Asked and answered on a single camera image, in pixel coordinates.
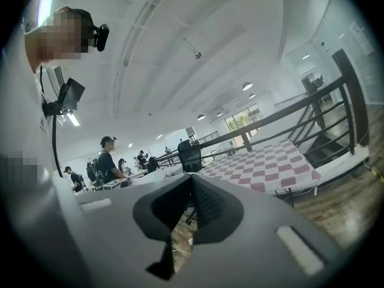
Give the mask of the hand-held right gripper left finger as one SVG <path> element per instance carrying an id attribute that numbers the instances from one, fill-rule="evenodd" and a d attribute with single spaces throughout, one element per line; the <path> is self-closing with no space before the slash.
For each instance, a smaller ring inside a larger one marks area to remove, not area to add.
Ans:
<path id="1" fill-rule="evenodd" d="M 109 287 L 172 287 L 171 232 L 190 202 L 189 175 L 137 186 L 80 194 L 77 201 L 96 238 L 97 257 L 115 271 Z"/>

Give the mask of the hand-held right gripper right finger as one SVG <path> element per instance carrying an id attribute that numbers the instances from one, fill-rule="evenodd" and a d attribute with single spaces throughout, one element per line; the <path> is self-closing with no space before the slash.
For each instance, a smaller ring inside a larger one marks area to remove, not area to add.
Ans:
<path id="1" fill-rule="evenodd" d="M 191 180 L 198 229 L 178 287 L 325 287 L 348 264 L 348 251 L 282 200 Z"/>

